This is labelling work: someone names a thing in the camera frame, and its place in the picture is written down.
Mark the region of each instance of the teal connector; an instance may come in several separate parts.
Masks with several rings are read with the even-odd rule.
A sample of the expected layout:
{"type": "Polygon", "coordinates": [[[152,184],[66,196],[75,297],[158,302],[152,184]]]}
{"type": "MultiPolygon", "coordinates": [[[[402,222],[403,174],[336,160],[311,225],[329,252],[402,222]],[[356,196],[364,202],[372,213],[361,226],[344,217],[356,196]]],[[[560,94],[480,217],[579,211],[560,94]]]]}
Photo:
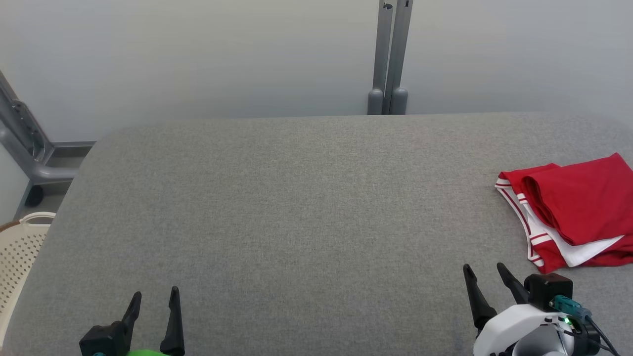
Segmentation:
{"type": "Polygon", "coordinates": [[[555,296],[554,300],[549,303],[549,306],[561,313],[577,317],[580,320],[585,320],[586,317],[591,317],[591,311],[589,309],[583,308],[580,303],[575,302],[566,296],[555,296]]]}

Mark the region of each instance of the laundry basket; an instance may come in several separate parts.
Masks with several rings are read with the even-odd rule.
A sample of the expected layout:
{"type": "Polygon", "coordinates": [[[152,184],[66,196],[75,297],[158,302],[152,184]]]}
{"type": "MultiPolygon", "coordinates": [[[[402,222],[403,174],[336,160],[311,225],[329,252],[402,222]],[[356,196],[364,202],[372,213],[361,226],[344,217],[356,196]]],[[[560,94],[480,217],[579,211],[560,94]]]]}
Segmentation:
{"type": "Polygon", "coordinates": [[[0,351],[15,303],[51,226],[29,223],[38,218],[52,220],[55,213],[32,213],[0,226],[0,351]]]}

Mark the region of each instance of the folded clothing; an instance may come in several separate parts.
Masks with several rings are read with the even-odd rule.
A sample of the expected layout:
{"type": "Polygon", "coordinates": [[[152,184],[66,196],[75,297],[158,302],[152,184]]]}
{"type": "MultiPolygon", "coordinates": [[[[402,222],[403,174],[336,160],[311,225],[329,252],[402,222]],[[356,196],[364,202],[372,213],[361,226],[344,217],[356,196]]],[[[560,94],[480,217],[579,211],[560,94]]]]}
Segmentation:
{"type": "MultiPolygon", "coordinates": [[[[619,155],[604,158],[603,160],[609,160],[613,157],[619,158],[624,162],[619,155]]],[[[559,174],[557,171],[564,168],[566,167],[560,167],[552,163],[541,167],[502,172],[495,185],[497,190],[517,213],[523,224],[527,237],[528,259],[532,261],[542,273],[550,273],[562,267],[574,267],[581,264],[586,266],[615,266],[633,262],[633,234],[620,234],[618,236],[612,236],[611,238],[601,239],[588,238],[587,243],[572,245],[568,243],[568,240],[565,239],[555,227],[543,222],[539,214],[532,208],[527,194],[524,194],[523,191],[525,178],[537,175],[538,178],[542,179],[544,177],[544,181],[551,182],[553,179],[549,179],[548,174],[551,174],[553,177],[562,177],[566,172],[559,174]]],[[[621,174],[622,170],[616,170],[612,172],[612,174],[613,173],[621,174]]],[[[609,174],[609,172],[601,172],[600,174],[606,175],[609,174]]],[[[562,186],[569,184],[569,181],[559,182],[562,186]]],[[[550,183],[546,185],[548,189],[550,189],[548,191],[555,191],[556,186],[550,183]]],[[[607,191],[613,193],[616,189],[607,189],[607,191]]],[[[568,205],[566,205],[565,202],[556,205],[556,207],[560,206],[568,205]]],[[[573,215],[567,211],[565,214],[567,214],[566,216],[573,215]]],[[[599,215],[594,215],[593,219],[594,224],[600,224],[599,220],[603,218],[599,215]]]]}
{"type": "Polygon", "coordinates": [[[633,170],[618,153],[554,168],[520,182],[543,224],[573,246],[633,234],[633,170]]]}

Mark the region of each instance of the white fabric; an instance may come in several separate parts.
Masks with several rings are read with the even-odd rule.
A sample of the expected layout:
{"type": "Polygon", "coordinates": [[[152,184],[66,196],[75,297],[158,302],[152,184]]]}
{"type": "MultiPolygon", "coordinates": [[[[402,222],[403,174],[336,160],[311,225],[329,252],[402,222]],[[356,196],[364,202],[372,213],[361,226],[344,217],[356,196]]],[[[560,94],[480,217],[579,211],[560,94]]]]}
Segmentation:
{"type": "Polygon", "coordinates": [[[545,241],[554,240],[558,247],[558,250],[561,253],[561,256],[563,257],[563,259],[565,259],[565,262],[569,267],[575,267],[583,264],[593,256],[596,256],[598,253],[601,253],[609,246],[616,243],[624,236],[620,235],[612,239],[599,240],[591,243],[586,243],[584,245],[572,246],[568,244],[560,236],[560,234],[558,234],[558,231],[556,231],[556,229],[543,224],[536,217],[536,214],[532,210],[532,207],[530,207],[527,199],[525,199],[525,195],[522,193],[515,194],[508,180],[498,179],[495,187],[506,198],[506,200],[508,200],[509,197],[511,201],[519,204],[519,209],[522,214],[519,214],[515,207],[513,207],[513,209],[515,212],[517,212],[519,219],[521,219],[522,224],[525,226],[525,232],[527,233],[529,241],[528,251],[531,250],[532,246],[534,245],[538,245],[539,243],[543,243],[545,241]]]}

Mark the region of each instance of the floor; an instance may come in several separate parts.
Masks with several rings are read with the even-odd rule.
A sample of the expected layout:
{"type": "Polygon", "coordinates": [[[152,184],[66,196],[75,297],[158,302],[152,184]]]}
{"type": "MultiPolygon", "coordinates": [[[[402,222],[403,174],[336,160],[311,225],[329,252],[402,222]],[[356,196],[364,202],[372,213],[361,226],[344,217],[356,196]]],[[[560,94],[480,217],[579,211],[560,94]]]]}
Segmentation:
{"type": "MultiPolygon", "coordinates": [[[[89,151],[90,147],[56,148],[46,165],[50,167],[79,167],[89,151]]],[[[56,213],[69,187],[70,182],[42,186],[44,190],[42,202],[36,207],[22,207],[19,217],[22,218],[34,212],[56,213]]]]}

